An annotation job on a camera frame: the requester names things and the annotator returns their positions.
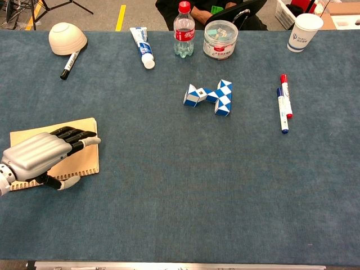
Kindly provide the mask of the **blue felt table cloth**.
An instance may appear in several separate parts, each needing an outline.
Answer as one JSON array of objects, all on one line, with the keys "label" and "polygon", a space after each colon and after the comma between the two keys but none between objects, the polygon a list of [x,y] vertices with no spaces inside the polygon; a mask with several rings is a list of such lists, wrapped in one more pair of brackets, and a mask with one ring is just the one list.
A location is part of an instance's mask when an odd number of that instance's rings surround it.
[{"label": "blue felt table cloth", "polygon": [[[360,31],[289,36],[241,31],[218,61],[201,31],[184,59],[151,31],[147,70],[129,32],[92,31],[62,80],[48,33],[0,31],[0,157],[11,131],[93,117],[101,138],[98,174],[0,197],[0,259],[360,266]],[[221,79],[228,116],[183,104]]]}]

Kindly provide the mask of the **blue white snake puzzle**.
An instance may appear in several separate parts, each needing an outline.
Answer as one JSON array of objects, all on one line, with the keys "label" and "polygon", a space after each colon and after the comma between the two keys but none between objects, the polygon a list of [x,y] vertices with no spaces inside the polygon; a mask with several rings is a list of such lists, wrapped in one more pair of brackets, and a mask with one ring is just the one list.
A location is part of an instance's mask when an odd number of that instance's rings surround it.
[{"label": "blue white snake puzzle", "polygon": [[196,107],[200,102],[207,101],[215,104],[215,115],[228,116],[231,112],[233,84],[227,80],[221,79],[216,90],[209,88],[196,88],[190,84],[184,94],[183,104]]}]

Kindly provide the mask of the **clear jar of binder clips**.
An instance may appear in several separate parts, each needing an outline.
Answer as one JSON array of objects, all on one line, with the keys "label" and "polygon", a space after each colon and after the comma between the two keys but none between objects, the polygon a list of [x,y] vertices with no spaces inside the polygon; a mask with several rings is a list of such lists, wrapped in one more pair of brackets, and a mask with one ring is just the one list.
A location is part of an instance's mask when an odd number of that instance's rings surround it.
[{"label": "clear jar of binder clips", "polygon": [[216,60],[229,58],[235,49],[238,28],[226,20],[215,20],[208,23],[204,30],[204,53]]}]

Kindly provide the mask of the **white paper cup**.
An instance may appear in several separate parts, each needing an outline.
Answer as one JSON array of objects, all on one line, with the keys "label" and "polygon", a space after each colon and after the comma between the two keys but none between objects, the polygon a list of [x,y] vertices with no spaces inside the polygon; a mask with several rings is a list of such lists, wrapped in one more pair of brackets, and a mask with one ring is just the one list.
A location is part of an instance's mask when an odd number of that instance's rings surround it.
[{"label": "white paper cup", "polygon": [[295,24],[287,42],[292,52],[302,52],[315,34],[323,27],[323,20],[312,13],[303,13],[295,19]]}]

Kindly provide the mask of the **cream upturned bowl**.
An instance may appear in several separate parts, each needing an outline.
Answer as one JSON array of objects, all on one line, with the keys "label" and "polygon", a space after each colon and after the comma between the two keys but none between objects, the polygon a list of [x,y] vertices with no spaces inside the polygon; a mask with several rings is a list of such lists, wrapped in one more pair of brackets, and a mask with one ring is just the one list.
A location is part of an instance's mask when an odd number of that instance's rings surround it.
[{"label": "cream upturned bowl", "polygon": [[55,24],[48,35],[49,45],[56,55],[70,55],[87,44],[87,37],[75,25],[68,22]]}]

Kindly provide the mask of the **blue white toothpaste tube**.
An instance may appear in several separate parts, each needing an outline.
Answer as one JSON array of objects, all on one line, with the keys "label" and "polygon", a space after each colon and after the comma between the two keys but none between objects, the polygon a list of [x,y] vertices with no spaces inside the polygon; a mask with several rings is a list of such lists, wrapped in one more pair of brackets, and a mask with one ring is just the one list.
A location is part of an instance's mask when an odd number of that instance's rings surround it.
[{"label": "blue white toothpaste tube", "polygon": [[137,45],[141,61],[145,68],[152,69],[155,66],[154,56],[151,46],[147,39],[146,27],[131,27],[129,28],[133,39]]}]

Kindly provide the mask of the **cardboard box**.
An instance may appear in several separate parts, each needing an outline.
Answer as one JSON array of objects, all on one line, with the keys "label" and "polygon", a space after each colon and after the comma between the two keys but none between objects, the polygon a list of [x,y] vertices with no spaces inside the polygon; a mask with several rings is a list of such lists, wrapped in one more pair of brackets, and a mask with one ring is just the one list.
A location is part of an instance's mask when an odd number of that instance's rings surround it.
[{"label": "cardboard box", "polygon": [[330,2],[321,18],[321,30],[360,30],[360,2]]}]

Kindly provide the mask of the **black tripod stand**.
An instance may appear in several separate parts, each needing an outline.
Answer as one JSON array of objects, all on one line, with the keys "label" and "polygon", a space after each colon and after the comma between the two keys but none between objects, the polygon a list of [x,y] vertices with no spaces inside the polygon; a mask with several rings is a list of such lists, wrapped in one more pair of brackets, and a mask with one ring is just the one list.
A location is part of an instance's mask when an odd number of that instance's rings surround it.
[{"label": "black tripod stand", "polygon": [[54,6],[49,6],[46,0],[0,0],[0,12],[4,11],[4,15],[0,16],[0,29],[17,29],[20,25],[20,15],[24,11],[30,11],[30,30],[36,30],[37,23],[44,15],[67,5],[76,5],[87,13],[94,14],[75,0],[61,0],[59,4]]}]

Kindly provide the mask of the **black whiteboard marker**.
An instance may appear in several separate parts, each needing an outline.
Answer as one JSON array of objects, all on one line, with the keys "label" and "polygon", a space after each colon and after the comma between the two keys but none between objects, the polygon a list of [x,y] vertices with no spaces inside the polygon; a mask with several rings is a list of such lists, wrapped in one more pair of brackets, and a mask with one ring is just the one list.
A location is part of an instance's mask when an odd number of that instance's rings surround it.
[{"label": "black whiteboard marker", "polygon": [[69,60],[67,61],[62,74],[60,75],[60,78],[62,80],[67,80],[67,78],[70,74],[71,68],[73,67],[74,63],[76,62],[79,53],[80,53],[80,51],[76,51],[76,52],[72,53],[71,56],[69,57]]}]

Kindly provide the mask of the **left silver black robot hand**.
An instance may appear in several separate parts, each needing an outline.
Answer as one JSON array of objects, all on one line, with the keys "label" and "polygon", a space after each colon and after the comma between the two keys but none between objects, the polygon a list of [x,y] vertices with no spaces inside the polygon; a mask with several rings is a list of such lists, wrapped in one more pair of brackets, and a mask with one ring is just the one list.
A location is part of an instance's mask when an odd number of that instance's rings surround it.
[{"label": "left silver black robot hand", "polygon": [[13,171],[15,181],[36,180],[56,190],[64,190],[79,182],[80,176],[61,181],[47,172],[72,154],[100,142],[96,132],[65,126],[50,133],[36,134],[4,150],[0,163]]}]

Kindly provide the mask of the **white plastic basket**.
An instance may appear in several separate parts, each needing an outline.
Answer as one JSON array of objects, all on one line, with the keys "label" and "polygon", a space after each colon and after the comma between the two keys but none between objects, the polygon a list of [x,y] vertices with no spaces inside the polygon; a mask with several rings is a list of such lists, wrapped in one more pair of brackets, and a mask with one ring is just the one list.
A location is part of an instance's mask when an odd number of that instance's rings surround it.
[{"label": "white plastic basket", "polygon": [[294,26],[296,17],[301,11],[305,13],[311,2],[313,6],[309,9],[309,13],[314,13],[318,0],[277,0],[275,17],[286,30],[290,30]]}]

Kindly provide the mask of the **seated person in black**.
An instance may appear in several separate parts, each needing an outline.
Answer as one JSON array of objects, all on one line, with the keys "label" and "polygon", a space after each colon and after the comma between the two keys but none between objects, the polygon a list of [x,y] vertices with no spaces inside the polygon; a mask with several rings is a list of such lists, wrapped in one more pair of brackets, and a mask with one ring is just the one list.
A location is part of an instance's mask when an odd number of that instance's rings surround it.
[{"label": "seated person in black", "polygon": [[156,0],[155,6],[164,18],[169,30],[174,30],[173,24],[179,14],[179,3],[182,1],[190,3],[190,14],[195,21],[195,29],[204,30],[205,23],[212,16],[210,13],[212,6],[227,9],[239,5],[244,0]]}]

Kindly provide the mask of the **tan spiral notebook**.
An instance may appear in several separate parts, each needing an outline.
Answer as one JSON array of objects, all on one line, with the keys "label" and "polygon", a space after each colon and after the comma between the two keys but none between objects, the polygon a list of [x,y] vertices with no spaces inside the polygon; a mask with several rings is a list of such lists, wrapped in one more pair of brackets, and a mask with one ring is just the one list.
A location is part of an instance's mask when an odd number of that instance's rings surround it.
[{"label": "tan spiral notebook", "polygon": [[[73,127],[84,131],[97,132],[97,122],[95,118],[79,119],[65,123],[58,123],[46,127],[39,127],[28,130],[19,130],[10,132],[10,146],[14,146],[36,134],[42,132],[53,132],[61,127]],[[64,181],[75,175],[87,176],[99,172],[98,146],[91,145],[72,154],[65,160],[54,165],[48,175]]]}]

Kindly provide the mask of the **clear bottle with red label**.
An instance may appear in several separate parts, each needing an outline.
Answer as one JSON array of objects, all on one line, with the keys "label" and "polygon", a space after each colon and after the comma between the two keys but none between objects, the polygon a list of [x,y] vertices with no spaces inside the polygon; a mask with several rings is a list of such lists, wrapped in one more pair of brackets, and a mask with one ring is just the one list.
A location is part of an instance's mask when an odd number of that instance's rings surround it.
[{"label": "clear bottle with red label", "polygon": [[173,23],[174,52],[181,58],[185,58],[191,56],[194,51],[195,21],[190,14],[190,2],[181,1],[178,5],[178,11],[179,14]]}]

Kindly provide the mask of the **red whiteboard marker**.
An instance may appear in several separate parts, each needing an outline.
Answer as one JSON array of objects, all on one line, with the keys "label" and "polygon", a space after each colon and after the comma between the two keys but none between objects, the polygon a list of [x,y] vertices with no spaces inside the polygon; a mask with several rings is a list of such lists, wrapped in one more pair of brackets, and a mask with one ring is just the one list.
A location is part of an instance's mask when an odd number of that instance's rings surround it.
[{"label": "red whiteboard marker", "polygon": [[287,118],[291,119],[293,117],[293,111],[292,111],[291,102],[290,102],[290,92],[289,92],[289,84],[288,84],[287,74],[281,74],[280,80],[281,80],[281,87],[282,87],[283,97],[284,97],[285,113],[286,113]]}]

